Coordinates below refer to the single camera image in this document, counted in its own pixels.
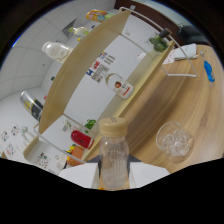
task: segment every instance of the glass bottle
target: glass bottle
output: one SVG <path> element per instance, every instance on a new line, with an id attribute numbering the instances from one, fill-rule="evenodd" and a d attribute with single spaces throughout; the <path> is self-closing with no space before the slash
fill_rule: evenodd
<path id="1" fill-rule="evenodd" d="M 116 73 L 108 74 L 105 82 L 111 90 L 123 99 L 129 98 L 134 92 L 134 87 Z"/>
<path id="2" fill-rule="evenodd" d="M 84 133 L 82 133 L 81 131 L 78 131 L 78 130 L 75 130 L 72 132 L 71 139 L 77 145 L 79 145 L 85 149 L 90 149 L 94 142 L 94 139 L 92 139 L 90 136 L 85 135 Z"/>
<path id="3" fill-rule="evenodd" d="M 46 53 L 48 57 L 60 62 L 61 64 L 65 62 L 73 49 L 74 48 L 65 44 L 50 41 L 46 42 L 42 47 L 42 51 Z"/>
<path id="4" fill-rule="evenodd" d="M 23 91 L 20 95 L 20 101 L 29 113 L 40 121 L 43 105 L 30 92 Z"/>
<path id="5" fill-rule="evenodd" d="M 83 38 L 87 34 L 89 34 L 89 32 L 91 32 L 94 27 L 95 27 L 95 25 L 92 25 L 90 29 L 88 29 L 86 27 L 79 27 L 79 28 L 70 27 L 68 29 L 68 32 L 74 33 L 75 36 Z"/>
<path id="6" fill-rule="evenodd" d="M 102 135 L 100 161 L 104 185 L 110 190 L 121 188 L 128 176 L 127 121 L 121 117 L 103 118 L 99 128 Z"/>
<path id="7" fill-rule="evenodd" d="M 165 28 L 159 34 L 156 34 L 155 37 L 149 38 L 150 43 L 154 45 L 154 50 L 159 53 L 162 53 L 164 50 L 166 50 L 168 45 L 163 38 L 171 34 L 172 34 L 171 30 Z"/>
<path id="8" fill-rule="evenodd" d="M 97 22 L 103 22 L 109 18 L 114 16 L 113 13 L 102 11 L 102 10 L 97 10 L 97 9 L 92 9 L 86 14 L 86 18 L 89 20 L 94 20 Z"/>

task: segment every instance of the bottle cap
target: bottle cap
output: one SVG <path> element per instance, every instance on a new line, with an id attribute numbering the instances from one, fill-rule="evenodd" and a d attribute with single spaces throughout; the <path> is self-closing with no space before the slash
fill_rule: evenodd
<path id="1" fill-rule="evenodd" d="M 160 33 L 159 33 L 159 36 L 161 37 L 161 38 L 164 38 L 164 37 L 166 37 L 166 36 L 168 36 L 168 35 L 171 35 L 172 34 L 172 31 L 170 30 L 170 29 L 168 29 L 168 28 L 165 28 L 164 30 L 162 30 Z"/>
<path id="2" fill-rule="evenodd" d="M 42 47 L 42 51 L 43 51 L 44 53 L 46 53 L 46 48 L 47 48 L 47 45 L 49 45 L 49 44 L 51 44 L 50 41 L 46 42 L 46 43 L 43 45 L 43 47 Z"/>
<path id="3" fill-rule="evenodd" d="M 127 134 L 127 121 L 122 117 L 103 118 L 99 122 L 100 134 L 109 138 L 119 138 Z"/>

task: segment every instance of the wooden table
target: wooden table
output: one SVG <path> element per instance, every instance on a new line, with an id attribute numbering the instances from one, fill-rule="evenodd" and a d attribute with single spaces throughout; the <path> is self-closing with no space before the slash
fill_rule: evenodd
<path id="1" fill-rule="evenodd" d="M 191 60 L 198 77 L 168 77 L 162 69 L 155 74 L 125 118 L 129 122 L 127 141 L 130 154 L 144 163 L 164 167 L 174 173 L 190 165 L 220 159 L 224 153 L 224 72 L 214 50 L 204 51 L 213 68 L 211 85 L 201 56 Z M 194 74 L 187 60 L 164 65 L 168 73 Z M 178 121 L 194 137 L 194 146 L 182 162 L 169 162 L 156 146 L 156 134 L 168 121 Z M 91 158 L 99 154 L 97 150 Z"/>

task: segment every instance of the drinking glass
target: drinking glass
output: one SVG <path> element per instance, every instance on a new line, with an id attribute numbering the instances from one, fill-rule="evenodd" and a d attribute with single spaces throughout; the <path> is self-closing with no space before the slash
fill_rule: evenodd
<path id="1" fill-rule="evenodd" d="M 156 136 L 157 147 L 173 163 L 186 159 L 193 147 L 193 136 L 177 121 L 165 123 Z"/>

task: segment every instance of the wooden shelf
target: wooden shelf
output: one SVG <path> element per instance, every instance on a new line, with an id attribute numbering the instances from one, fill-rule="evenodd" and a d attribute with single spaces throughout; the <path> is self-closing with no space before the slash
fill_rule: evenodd
<path id="1" fill-rule="evenodd" d="M 39 123 L 38 133 L 40 136 L 44 135 L 44 132 L 64 114 L 65 108 L 84 74 L 100 53 L 122 34 L 129 15 L 130 11 L 122 11 L 101 23 L 83 38 L 69 55 L 49 90 Z M 169 42 L 169 47 L 162 54 L 155 51 L 146 53 L 127 80 L 135 87 L 134 93 L 127 100 L 115 96 L 101 114 L 96 124 L 94 124 L 93 132 L 99 132 L 98 122 L 101 118 L 124 116 L 127 113 L 131 105 L 137 100 L 160 68 L 173 46 L 174 42 L 171 41 Z M 94 139 L 92 148 L 84 151 L 83 161 L 87 161 L 92 153 L 97 150 L 100 139 L 101 136 L 98 134 Z"/>
<path id="2" fill-rule="evenodd" d="M 128 81 L 135 87 L 134 93 L 127 99 L 123 100 L 119 96 L 115 96 L 112 102 L 108 105 L 105 111 L 102 113 L 98 121 L 103 117 L 123 117 L 125 113 L 130 109 L 131 105 L 137 100 L 144 88 L 148 85 L 155 73 L 161 67 L 162 63 L 166 59 L 169 52 L 172 50 L 174 42 L 169 42 L 169 47 L 162 54 L 157 52 L 150 52 L 146 54 L 139 66 L 131 74 Z M 94 125 L 93 131 L 99 129 L 99 122 Z M 91 150 L 83 153 L 82 159 L 87 161 L 93 152 L 99 147 L 101 136 L 97 135 Z"/>
<path id="3" fill-rule="evenodd" d="M 40 134 L 62 116 L 83 75 L 100 53 L 121 34 L 129 14 L 129 11 L 120 12 L 95 27 L 69 55 L 49 90 L 41 115 Z"/>

